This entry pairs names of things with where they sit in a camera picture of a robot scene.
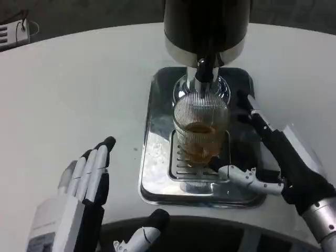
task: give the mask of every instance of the glass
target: glass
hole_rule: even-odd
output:
[[[186,94],[176,103],[173,120],[186,161],[205,164],[219,154],[229,124],[229,109],[222,98]]]

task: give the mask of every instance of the coffee machine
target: coffee machine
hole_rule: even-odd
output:
[[[247,33],[250,0],[166,0],[165,43],[186,67],[159,70],[151,83],[139,188],[152,204],[248,207],[265,199],[218,176],[207,165],[190,165],[176,138],[173,109],[190,92],[220,96],[230,109],[230,128],[220,158],[226,164],[262,169],[260,138],[236,118],[237,92],[254,96],[250,75],[221,67],[241,53]]]

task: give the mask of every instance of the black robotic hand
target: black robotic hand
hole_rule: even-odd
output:
[[[238,106],[248,112],[238,119],[254,127],[278,162],[281,175],[286,179],[287,183],[282,191],[285,201],[294,204],[298,214],[302,215],[318,201],[336,196],[333,185],[306,165],[286,134],[272,128],[254,98],[240,91],[238,98]]]

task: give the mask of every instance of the table surface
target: table surface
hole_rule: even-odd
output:
[[[336,36],[250,24],[243,53],[230,66],[254,79],[256,99],[275,126],[292,122],[336,183]],[[162,24],[92,30],[0,54],[0,244],[23,251],[36,206],[55,195],[63,170],[112,135],[104,223],[149,215],[138,192],[152,76],[178,66]],[[252,209],[164,206],[264,228],[316,246],[293,206],[268,196]]]

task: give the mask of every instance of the metal drip tray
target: metal drip tray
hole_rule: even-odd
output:
[[[221,180],[207,167],[188,167],[184,162],[175,138],[172,114],[174,84],[185,74],[185,67],[168,67],[153,77],[139,179],[140,195],[150,204],[162,205],[248,207],[262,203],[264,195]],[[219,75],[228,83],[232,94],[228,105],[231,141],[249,142],[258,151],[260,142],[259,138],[253,138],[253,129],[235,120],[241,112],[235,105],[237,90],[253,94],[250,76],[238,68],[220,68]]]
[[[211,170],[207,165],[197,164],[191,166],[185,159],[180,149],[175,130],[171,134],[171,154],[168,168],[168,176],[175,181],[189,182],[212,182],[226,183],[228,180],[221,179],[218,173]]]

